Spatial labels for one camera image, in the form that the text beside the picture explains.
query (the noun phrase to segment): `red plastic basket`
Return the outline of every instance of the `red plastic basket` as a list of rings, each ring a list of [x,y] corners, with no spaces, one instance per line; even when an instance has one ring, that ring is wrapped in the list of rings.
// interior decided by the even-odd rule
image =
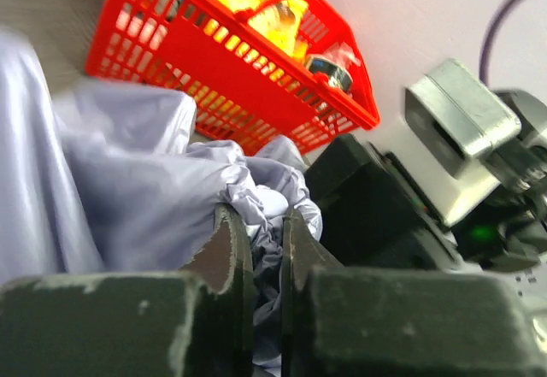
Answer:
[[[325,0],[305,0],[309,9],[298,37],[309,44],[310,54],[342,43],[353,49],[362,64],[349,68],[350,95],[329,86],[325,75],[312,75],[247,25],[259,9],[279,0],[235,14],[218,0],[165,1],[106,0],[86,72],[192,95],[197,130],[212,139],[233,139],[249,155],[279,134],[306,153],[340,133],[379,125],[353,33]],[[169,19],[174,3],[179,7]]]

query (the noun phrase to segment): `gray fabric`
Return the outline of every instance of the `gray fabric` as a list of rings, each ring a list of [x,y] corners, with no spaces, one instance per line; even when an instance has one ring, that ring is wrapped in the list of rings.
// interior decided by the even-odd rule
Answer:
[[[255,361],[279,366],[282,215],[295,207],[316,239],[322,229],[290,140],[255,157],[232,141],[187,146],[193,100],[139,85],[85,83],[54,113],[38,58],[9,32],[0,32],[0,94],[0,284],[177,269],[209,239],[215,205],[229,203],[252,234]]]

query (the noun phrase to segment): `gray floor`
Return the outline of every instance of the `gray floor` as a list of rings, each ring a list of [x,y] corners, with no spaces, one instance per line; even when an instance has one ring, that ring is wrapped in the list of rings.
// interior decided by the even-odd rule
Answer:
[[[0,5],[0,25],[30,39],[51,92],[81,76],[103,0],[0,0]]]

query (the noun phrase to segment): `cable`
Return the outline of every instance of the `cable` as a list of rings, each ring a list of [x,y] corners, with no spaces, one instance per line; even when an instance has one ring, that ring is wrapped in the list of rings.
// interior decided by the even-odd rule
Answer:
[[[509,13],[512,12],[517,5],[522,3],[522,1],[524,0],[506,0],[502,4],[502,7],[494,15],[494,18],[488,26],[488,30],[486,31],[485,39],[480,50],[479,61],[479,79],[486,86],[488,86],[488,69],[490,67],[490,58],[494,39],[496,38],[502,24],[509,16]]]

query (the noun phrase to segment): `green light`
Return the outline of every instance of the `green light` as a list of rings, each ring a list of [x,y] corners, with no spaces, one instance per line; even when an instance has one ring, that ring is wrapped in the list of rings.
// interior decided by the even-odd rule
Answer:
[[[479,242],[491,242],[497,239],[498,233],[494,226],[476,226],[471,229],[471,236]]]

